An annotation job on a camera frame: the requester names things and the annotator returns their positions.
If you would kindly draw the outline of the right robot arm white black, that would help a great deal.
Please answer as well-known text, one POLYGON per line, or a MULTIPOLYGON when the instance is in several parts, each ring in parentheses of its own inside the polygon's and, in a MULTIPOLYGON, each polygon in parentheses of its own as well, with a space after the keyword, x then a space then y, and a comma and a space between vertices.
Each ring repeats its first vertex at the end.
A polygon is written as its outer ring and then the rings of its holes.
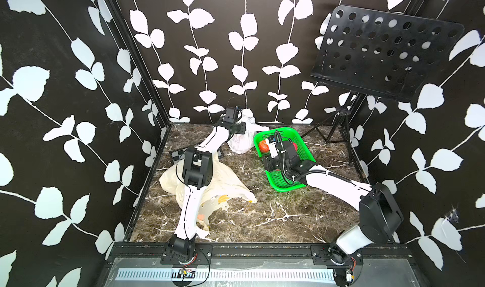
POLYGON ((317 188, 358 211, 359 222, 340 233, 324 255, 334 264, 344 264, 367 245, 387 244, 403 222, 403 213, 387 186, 369 185, 332 173, 317 162, 303 158, 298 153, 301 145, 283 138, 279 131, 260 140, 256 146, 274 188, 317 188))

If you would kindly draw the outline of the yellow banana print plastic bag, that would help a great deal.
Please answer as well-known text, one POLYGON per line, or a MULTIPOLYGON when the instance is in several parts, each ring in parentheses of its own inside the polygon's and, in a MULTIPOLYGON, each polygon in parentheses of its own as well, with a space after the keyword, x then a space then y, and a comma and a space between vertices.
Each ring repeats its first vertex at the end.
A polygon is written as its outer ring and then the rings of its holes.
POLYGON ((195 236, 204 238, 209 234, 208 217, 217 209, 227 210, 227 201, 242 198, 255 203, 255 195, 241 182, 233 170, 219 161, 218 154, 213 153, 213 177, 207 187, 187 187, 182 181, 184 162, 171 166, 159 178, 166 192, 176 196, 181 208, 181 215, 174 232, 182 240, 192 240, 195 236))

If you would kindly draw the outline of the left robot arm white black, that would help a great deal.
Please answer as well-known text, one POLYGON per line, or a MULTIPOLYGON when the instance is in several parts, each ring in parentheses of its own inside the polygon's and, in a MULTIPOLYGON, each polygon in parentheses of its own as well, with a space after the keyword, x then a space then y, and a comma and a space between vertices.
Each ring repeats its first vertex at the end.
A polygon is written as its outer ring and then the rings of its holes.
POLYGON ((191 264, 196 259, 195 239, 197 217, 204 191, 213 177, 213 153, 229 141, 235 134, 244 134, 245 122, 241 121, 239 106, 227 107, 214 124, 211 134, 199 145, 186 149, 181 177, 184 184, 184 199, 181 216, 174 235, 167 243, 167 251, 182 265, 191 264))

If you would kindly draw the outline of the white knotted plastic bag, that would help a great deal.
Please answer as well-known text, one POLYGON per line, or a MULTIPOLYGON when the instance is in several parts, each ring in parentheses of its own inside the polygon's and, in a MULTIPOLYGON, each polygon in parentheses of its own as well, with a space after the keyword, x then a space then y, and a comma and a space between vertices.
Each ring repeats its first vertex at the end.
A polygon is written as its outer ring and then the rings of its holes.
POLYGON ((246 131, 244 134, 236 134, 228 141, 228 146, 233 153, 245 154, 254 147, 254 136, 261 131, 269 131, 268 126, 258 125, 255 122, 255 117, 252 110, 242 110, 242 118, 240 123, 246 124, 246 131))

